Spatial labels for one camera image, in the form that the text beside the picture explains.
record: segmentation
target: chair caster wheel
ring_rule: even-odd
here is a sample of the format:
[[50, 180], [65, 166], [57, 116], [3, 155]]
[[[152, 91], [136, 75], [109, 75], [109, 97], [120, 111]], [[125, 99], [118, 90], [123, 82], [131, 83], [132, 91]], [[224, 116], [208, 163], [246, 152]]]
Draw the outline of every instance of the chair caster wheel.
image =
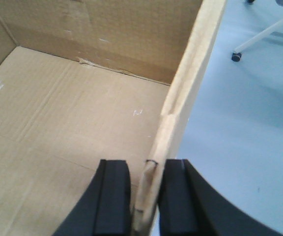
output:
[[241, 57], [242, 57], [241, 53], [232, 53], [231, 59], [232, 61], [238, 62], [240, 61]]

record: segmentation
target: cardboard box wall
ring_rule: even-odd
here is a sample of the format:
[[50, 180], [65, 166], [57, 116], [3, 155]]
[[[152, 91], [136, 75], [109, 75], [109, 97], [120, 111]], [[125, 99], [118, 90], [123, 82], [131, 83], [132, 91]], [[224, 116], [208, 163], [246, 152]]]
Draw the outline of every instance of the cardboard box wall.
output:
[[[100, 158], [126, 159], [134, 191], [142, 176], [134, 232], [148, 234], [224, 5], [0, 0], [0, 64], [30, 48], [0, 66], [0, 235], [51, 235]], [[146, 159], [159, 164], [142, 174]]]

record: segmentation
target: office chair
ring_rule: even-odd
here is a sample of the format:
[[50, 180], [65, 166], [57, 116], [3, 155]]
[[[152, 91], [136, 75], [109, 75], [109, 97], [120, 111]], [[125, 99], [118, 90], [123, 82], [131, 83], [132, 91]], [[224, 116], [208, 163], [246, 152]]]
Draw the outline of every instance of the office chair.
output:
[[[248, 3], [252, 3], [255, 0], [247, 0]], [[280, 6], [283, 6], [283, 0], [276, 0], [276, 3]], [[235, 62], [240, 61], [242, 57], [242, 51], [245, 50], [246, 48], [252, 46], [256, 42], [262, 40], [264, 37], [270, 35], [272, 32], [276, 31], [277, 29], [281, 28], [283, 26], [283, 18], [274, 23], [272, 26], [268, 27], [267, 29], [263, 30], [261, 33], [257, 34], [253, 38], [249, 39], [245, 43], [241, 44], [240, 46], [236, 47], [233, 50], [232, 54], [232, 60]]]

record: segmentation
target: white chair base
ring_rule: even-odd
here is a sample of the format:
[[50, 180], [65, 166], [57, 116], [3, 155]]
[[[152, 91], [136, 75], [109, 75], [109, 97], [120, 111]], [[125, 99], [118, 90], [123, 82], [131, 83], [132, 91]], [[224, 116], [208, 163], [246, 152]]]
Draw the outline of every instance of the white chair base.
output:
[[262, 40], [266, 36], [270, 35], [272, 32], [275, 32], [277, 29], [281, 28], [283, 26], [283, 18], [276, 23], [274, 23], [272, 26], [268, 27], [267, 29], [263, 30], [261, 33], [255, 35], [253, 38], [249, 39], [245, 43], [241, 44], [240, 46], [236, 47], [233, 50], [232, 54], [232, 60], [233, 61], [239, 61], [242, 57], [241, 52], [245, 50], [246, 48], [252, 46], [256, 42]]

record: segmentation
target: gray floor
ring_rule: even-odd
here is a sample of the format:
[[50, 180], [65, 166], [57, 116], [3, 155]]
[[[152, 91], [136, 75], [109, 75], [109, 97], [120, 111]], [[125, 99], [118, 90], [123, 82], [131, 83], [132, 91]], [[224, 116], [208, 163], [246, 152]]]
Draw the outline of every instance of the gray floor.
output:
[[283, 233], [283, 28], [245, 50], [239, 63], [230, 59], [236, 46], [281, 17], [274, 0], [228, 0], [178, 158]]

